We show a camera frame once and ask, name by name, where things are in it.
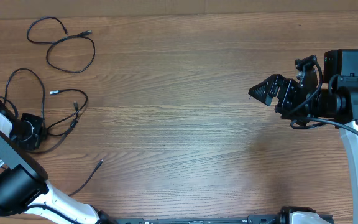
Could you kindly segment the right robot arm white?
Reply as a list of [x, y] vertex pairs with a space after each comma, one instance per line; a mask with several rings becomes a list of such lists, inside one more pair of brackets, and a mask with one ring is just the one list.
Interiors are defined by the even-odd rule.
[[353, 222], [358, 223], [358, 49], [327, 51], [324, 64], [315, 55], [295, 61], [295, 79], [273, 74], [249, 89], [249, 95], [269, 106], [293, 129], [333, 125], [340, 131], [351, 178]]

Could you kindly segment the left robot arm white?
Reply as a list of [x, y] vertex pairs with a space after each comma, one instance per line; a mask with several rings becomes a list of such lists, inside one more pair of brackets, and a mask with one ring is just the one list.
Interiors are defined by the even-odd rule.
[[55, 188], [27, 150], [40, 144], [44, 119], [10, 111], [0, 99], [0, 217], [27, 213], [55, 223], [115, 223], [102, 210]]

